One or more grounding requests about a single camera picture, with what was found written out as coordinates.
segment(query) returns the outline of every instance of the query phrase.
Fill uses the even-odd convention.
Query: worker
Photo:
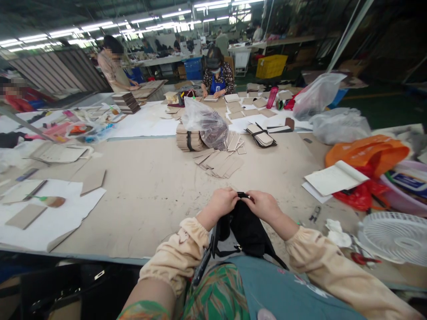
[[[256,28],[254,32],[254,36],[252,37],[253,42],[261,41],[262,40],[262,28],[261,24],[258,20],[255,20],[253,23],[254,27]]]
[[[140,88],[136,81],[129,79],[120,63],[125,51],[113,36],[104,37],[103,50],[98,53],[98,64],[114,92],[134,91]]]
[[[221,50],[218,47],[209,48],[206,61],[207,69],[201,83],[203,97],[207,97],[209,94],[215,98],[219,98],[223,95],[233,93],[233,70],[224,61]]]
[[[264,259],[235,256],[206,269],[180,319],[423,319],[319,231],[298,226],[272,195],[246,194],[250,198],[240,199],[230,187],[218,189],[195,218],[184,219],[140,270],[118,319],[172,319],[209,245],[209,231],[238,201],[277,232],[291,267],[306,272],[316,286]]]
[[[55,102],[49,97],[33,88],[28,87],[24,79],[13,81],[1,77],[5,100],[18,112],[32,112],[46,106],[46,102]]]
[[[173,43],[173,49],[175,52],[181,52],[181,46],[179,43],[181,42],[181,36],[179,33],[175,33],[175,42]]]

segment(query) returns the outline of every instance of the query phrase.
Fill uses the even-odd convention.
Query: white plastic bag
[[[313,135],[324,144],[353,142],[371,136],[371,128],[358,109],[336,108],[313,116]]]
[[[187,131],[200,131],[200,137],[209,147],[226,150],[228,125],[219,114],[196,99],[184,97],[185,112],[181,117]]]
[[[296,97],[294,117],[299,121],[308,121],[334,101],[339,83],[347,75],[342,73],[324,73],[306,86]]]

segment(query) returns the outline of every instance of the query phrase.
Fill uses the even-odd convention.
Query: blue apron
[[[365,319],[343,301],[266,260],[235,256],[226,263],[239,271],[251,320],[261,309],[277,320]]]
[[[212,74],[212,85],[210,86],[209,94],[214,94],[215,92],[221,91],[226,88],[226,81],[222,76],[222,68],[221,68],[221,77],[223,79],[223,82],[215,82],[215,75]]]

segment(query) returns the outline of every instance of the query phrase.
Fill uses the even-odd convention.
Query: floral shirt
[[[210,87],[212,86],[213,75],[214,74],[211,71],[206,70],[205,76],[203,77],[202,83],[206,86],[208,93],[210,92]],[[227,62],[224,62],[224,65],[222,66],[222,75],[220,72],[219,78],[215,79],[216,82],[224,82],[224,80],[226,81],[226,94],[232,94],[234,90],[233,70]]]

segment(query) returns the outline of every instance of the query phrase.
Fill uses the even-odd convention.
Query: black band
[[[191,131],[187,131],[187,147],[188,147],[188,149],[190,149],[190,151],[195,151],[191,147]]]

